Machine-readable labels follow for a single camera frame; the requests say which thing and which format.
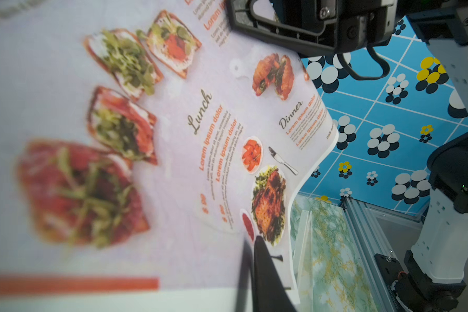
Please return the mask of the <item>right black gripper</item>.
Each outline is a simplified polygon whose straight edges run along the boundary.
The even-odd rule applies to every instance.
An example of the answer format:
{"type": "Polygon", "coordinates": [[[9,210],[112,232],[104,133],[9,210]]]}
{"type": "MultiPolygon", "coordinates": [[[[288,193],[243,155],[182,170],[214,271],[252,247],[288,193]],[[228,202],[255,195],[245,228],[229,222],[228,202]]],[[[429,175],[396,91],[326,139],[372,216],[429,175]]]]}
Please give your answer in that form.
{"type": "Polygon", "coordinates": [[[226,1],[232,31],[305,57],[348,53],[388,41],[397,1],[273,1],[279,21],[256,14],[255,1],[226,1]]]}

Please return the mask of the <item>white narrow rack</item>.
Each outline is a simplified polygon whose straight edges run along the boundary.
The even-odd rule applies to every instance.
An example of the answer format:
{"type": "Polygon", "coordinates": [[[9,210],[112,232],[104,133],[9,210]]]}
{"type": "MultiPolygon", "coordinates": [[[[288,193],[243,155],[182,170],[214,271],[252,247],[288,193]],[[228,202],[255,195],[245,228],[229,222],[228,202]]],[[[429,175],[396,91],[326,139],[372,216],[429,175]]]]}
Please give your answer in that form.
{"type": "Polygon", "coordinates": [[[312,226],[312,212],[302,211],[296,228],[293,252],[296,286],[300,298],[297,311],[312,311],[313,309],[312,226]]]}

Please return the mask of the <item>restaurant menu sheet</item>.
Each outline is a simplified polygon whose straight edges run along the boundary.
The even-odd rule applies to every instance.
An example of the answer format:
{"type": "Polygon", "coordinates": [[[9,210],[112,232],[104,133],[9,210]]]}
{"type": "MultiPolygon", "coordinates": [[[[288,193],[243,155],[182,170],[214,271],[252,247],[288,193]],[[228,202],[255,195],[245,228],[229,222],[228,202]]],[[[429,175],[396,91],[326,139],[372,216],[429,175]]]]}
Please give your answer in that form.
{"type": "Polygon", "coordinates": [[[237,286],[337,130],[225,1],[0,1],[0,296],[237,286]]]}

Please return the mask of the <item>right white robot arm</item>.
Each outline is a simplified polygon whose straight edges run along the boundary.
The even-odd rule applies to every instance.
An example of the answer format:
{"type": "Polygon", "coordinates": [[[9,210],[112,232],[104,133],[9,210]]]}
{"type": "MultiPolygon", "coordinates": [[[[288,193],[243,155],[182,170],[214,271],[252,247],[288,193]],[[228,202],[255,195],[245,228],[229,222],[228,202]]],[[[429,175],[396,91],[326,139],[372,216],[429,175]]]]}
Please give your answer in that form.
{"type": "MultiPolygon", "coordinates": [[[[253,1],[228,1],[231,28],[269,44],[316,57],[366,48],[383,74],[386,45],[401,18],[448,71],[468,115],[468,1],[283,1],[282,20],[255,10],[253,1]]],[[[428,158],[430,208],[417,243],[403,263],[375,256],[376,282],[395,311],[450,311],[465,289],[468,259],[468,132],[428,158]]]]}

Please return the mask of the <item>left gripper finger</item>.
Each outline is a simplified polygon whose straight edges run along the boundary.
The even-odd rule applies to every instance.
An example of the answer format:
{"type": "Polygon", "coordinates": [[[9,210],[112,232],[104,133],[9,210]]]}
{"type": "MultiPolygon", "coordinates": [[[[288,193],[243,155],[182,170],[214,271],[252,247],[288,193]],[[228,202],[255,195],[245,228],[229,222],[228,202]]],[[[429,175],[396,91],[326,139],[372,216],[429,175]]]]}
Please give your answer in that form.
{"type": "Polygon", "coordinates": [[[290,301],[262,236],[254,241],[254,311],[296,311],[290,301]]]}

